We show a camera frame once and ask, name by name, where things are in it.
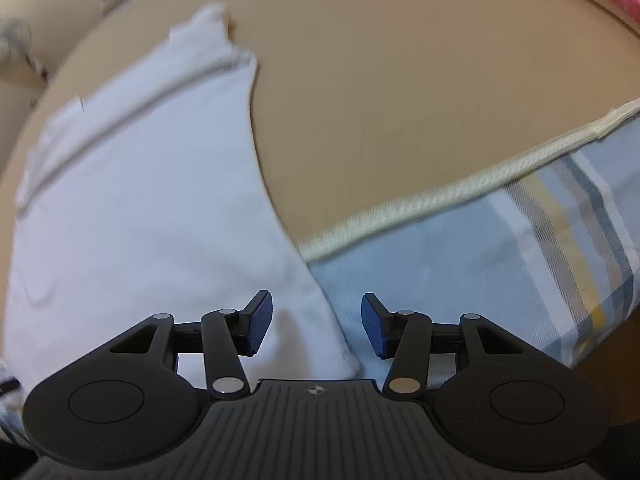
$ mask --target beige table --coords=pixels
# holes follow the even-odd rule
[[[66,60],[0,183],[0,290],[13,196],[45,118],[208,1],[132,0]],[[260,62],[258,157],[296,243],[640,96],[637,27],[592,0],[219,1],[230,8],[235,41]]]

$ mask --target crosshair logo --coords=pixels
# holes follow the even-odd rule
[[[322,395],[325,393],[326,389],[323,388],[322,386],[318,386],[317,384],[315,386],[312,386],[311,388],[309,388],[307,390],[311,395],[317,397],[318,395]]]

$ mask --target white fabric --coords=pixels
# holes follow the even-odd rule
[[[6,300],[4,355],[27,392],[151,314],[196,321],[242,308],[262,288],[274,317],[242,361],[252,382],[354,376],[334,313],[262,183],[255,70],[211,4],[49,121],[17,195]],[[204,386],[191,357],[179,372]]]

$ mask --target cream fabric trim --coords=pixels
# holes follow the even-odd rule
[[[319,260],[377,232],[476,198],[588,142],[602,139],[638,112],[640,98],[610,111],[601,119],[452,184],[390,200],[354,215],[312,238],[303,240],[298,244],[298,250],[307,262]]]

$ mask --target metal screw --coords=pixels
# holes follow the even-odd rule
[[[389,383],[396,394],[413,394],[420,389],[420,383],[411,377],[398,377]]]
[[[220,377],[211,386],[221,394],[234,394],[244,388],[244,381],[237,377]]]

